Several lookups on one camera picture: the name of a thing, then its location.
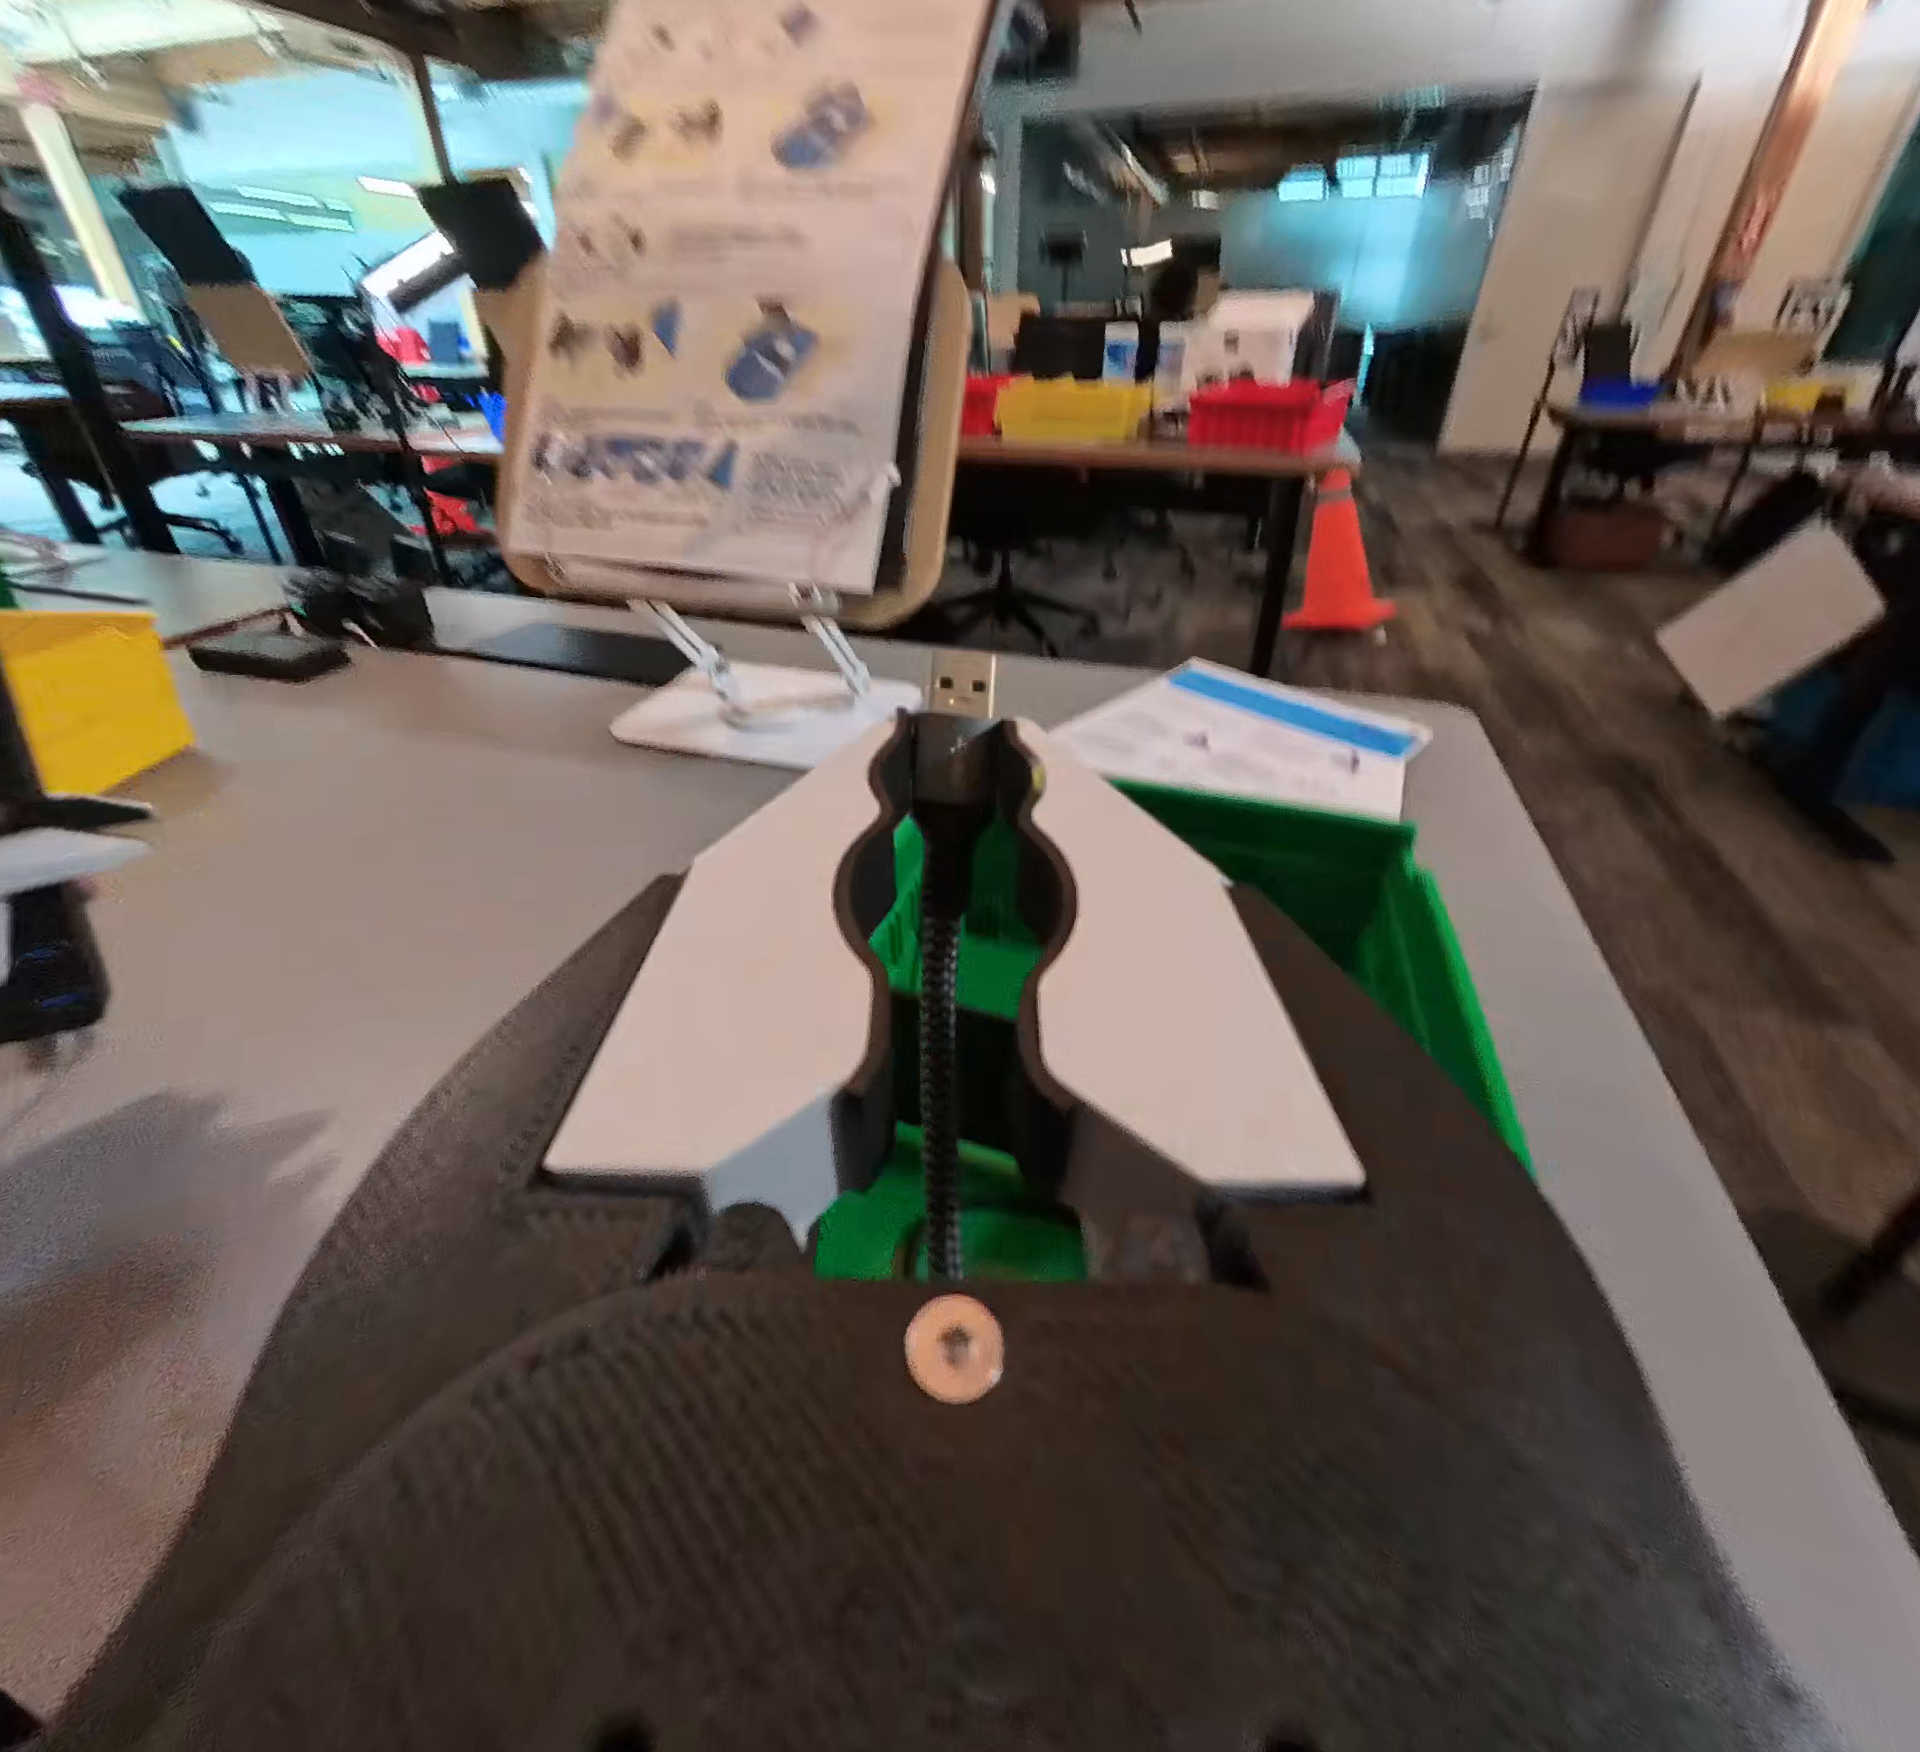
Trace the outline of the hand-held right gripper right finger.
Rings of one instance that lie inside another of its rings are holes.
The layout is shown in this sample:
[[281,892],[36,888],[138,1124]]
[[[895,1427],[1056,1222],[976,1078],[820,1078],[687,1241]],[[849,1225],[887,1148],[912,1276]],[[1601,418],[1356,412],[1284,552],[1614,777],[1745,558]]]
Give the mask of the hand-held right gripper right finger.
[[1061,1202],[1091,1237],[1213,1203],[1367,1187],[1237,888],[1029,720],[1020,832],[1068,920],[1020,1000],[1022,1060],[1068,1126]]

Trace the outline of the flat black device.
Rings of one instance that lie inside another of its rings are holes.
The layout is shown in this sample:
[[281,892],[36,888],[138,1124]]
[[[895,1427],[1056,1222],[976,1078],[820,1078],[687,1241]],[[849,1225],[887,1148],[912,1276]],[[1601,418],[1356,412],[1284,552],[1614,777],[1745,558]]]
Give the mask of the flat black device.
[[340,640],[272,631],[196,640],[186,655],[205,675],[268,683],[310,683],[352,664]]

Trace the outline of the yellow plastic bin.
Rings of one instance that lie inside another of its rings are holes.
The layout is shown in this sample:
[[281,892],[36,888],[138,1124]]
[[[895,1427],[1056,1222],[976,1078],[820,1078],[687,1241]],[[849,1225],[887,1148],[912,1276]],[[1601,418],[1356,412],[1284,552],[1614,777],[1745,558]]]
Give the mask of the yellow plastic bin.
[[1146,383],[1010,376],[995,403],[1008,444],[1135,444],[1153,410]]
[[112,795],[197,746],[154,614],[6,612],[2,664],[53,795]]

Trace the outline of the orange floor cone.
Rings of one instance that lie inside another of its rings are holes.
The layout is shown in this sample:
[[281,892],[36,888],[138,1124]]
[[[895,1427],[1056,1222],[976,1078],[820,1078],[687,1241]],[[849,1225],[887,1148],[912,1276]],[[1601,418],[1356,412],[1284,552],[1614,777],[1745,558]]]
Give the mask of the orange floor cone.
[[1315,484],[1304,592],[1282,615],[1282,629],[1378,636],[1393,617],[1393,603],[1374,582],[1353,475],[1345,465],[1331,468]]

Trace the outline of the tan board with black panel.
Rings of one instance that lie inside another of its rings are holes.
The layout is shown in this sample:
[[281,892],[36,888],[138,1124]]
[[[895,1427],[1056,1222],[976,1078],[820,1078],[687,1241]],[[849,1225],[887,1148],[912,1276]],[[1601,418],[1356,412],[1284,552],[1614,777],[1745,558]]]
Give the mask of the tan board with black panel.
[[515,289],[546,252],[541,226],[512,176],[421,183],[416,198],[479,293]]
[[252,264],[188,187],[125,185],[119,199],[132,225],[174,268],[186,306],[236,373],[286,382],[313,378],[313,360],[281,304],[256,283]]

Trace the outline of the green plastic bin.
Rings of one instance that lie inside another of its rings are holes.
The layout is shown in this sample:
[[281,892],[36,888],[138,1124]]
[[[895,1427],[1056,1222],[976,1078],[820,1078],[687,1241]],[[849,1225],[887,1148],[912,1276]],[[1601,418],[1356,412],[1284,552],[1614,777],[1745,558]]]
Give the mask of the green plastic bin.
[[[1439,881],[1421,862],[1414,825],[1142,782],[1124,782],[1121,790],[1227,879],[1257,889],[1302,927],[1440,1065],[1523,1170],[1535,1170],[1475,977]],[[923,849],[909,821],[895,832],[895,875],[898,899],[872,947],[892,986],[902,1118],[875,1183],[843,1193],[818,1227],[813,1270],[826,1280],[927,1278],[918,1126]],[[1019,1006],[1037,959],[1039,937],[1020,915],[1014,832],[996,821],[973,849],[973,892],[958,935],[964,1270],[986,1280],[1080,1285],[1088,1278],[1080,1222],[1026,1186],[1010,1142]]]

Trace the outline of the white cardboard box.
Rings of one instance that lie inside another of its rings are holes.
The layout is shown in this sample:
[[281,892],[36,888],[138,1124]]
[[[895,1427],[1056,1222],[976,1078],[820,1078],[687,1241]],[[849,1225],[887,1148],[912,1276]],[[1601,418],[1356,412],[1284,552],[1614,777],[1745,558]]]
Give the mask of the white cardboard box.
[[1312,289],[1223,293],[1188,339],[1188,389],[1238,379],[1291,383],[1317,311],[1320,294]]

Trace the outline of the light grey desk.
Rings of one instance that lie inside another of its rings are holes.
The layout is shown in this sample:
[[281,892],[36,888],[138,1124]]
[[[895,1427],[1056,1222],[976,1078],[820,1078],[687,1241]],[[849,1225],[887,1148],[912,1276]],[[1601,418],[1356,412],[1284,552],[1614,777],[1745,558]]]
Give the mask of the light grey desk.
[[[370,653],[175,660],[199,748],[94,908],[110,1019],[4,1054],[4,1687],[48,1711],[196,1498],[379,1148],[493,1021],[780,786],[620,748],[612,683]],[[1850,1748],[1916,1748],[1916,1557],[1523,805],[1452,689],[1408,814],[1550,1202],[1776,1648]]]

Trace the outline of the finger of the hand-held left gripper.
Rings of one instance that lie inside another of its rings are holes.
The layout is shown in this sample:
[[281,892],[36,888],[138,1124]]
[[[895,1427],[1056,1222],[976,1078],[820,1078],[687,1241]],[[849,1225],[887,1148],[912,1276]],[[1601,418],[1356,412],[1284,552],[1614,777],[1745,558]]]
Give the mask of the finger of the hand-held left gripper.
[[152,805],[110,796],[39,793],[4,799],[2,899],[123,869],[147,854],[129,828],[152,819]]

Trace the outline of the black USB hub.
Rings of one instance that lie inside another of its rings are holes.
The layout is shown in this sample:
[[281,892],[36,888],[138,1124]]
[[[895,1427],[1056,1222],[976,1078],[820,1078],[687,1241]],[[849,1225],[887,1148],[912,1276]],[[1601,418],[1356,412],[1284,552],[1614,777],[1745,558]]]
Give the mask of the black USB hub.
[[110,975],[77,881],[4,899],[2,1046],[45,1045],[101,1025]]

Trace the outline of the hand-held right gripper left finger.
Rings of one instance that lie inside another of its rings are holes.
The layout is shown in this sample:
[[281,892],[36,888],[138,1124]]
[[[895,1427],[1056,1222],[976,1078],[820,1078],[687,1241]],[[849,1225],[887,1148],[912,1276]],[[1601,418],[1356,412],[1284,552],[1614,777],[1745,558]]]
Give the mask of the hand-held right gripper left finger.
[[665,903],[541,1176],[776,1211],[807,1237],[894,1143],[898,901],[886,722],[702,851]]

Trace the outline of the LED lamp bar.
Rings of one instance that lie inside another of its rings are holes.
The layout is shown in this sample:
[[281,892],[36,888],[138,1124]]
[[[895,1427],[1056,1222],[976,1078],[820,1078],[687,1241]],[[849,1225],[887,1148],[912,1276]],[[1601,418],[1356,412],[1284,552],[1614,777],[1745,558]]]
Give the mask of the LED lamp bar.
[[460,252],[442,231],[433,231],[366,270],[357,289],[372,304],[401,320],[467,276]]

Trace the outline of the white flat panel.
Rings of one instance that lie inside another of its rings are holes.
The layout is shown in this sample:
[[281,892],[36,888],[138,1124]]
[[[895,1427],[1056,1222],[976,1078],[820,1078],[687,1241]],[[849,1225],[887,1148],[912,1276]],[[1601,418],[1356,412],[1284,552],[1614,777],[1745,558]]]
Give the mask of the white flat panel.
[[1810,519],[1655,636],[1693,702],[1722,722],[1808,675],[1885,615],[1833,524]]

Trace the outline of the wooden background table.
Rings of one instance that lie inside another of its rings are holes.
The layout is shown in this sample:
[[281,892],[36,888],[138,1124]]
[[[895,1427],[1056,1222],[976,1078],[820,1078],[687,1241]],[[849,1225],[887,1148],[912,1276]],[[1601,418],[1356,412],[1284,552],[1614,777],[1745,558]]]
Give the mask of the wooden background table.
[[1309,494],[1335,473],[1358,480],[1361,465],[1359,447],[1347,440],[1297,454],[1171,440],[1020,444],[964,437],[956,454],[952,519],[960,521],[962,500],[978,494],[992,502],[1024,502],[1029,512],[1060,511],[1073,494],[1106,511],[1129,507],[1250,519],[1261,528],[1262,567],[1246,668],[1275,677]]

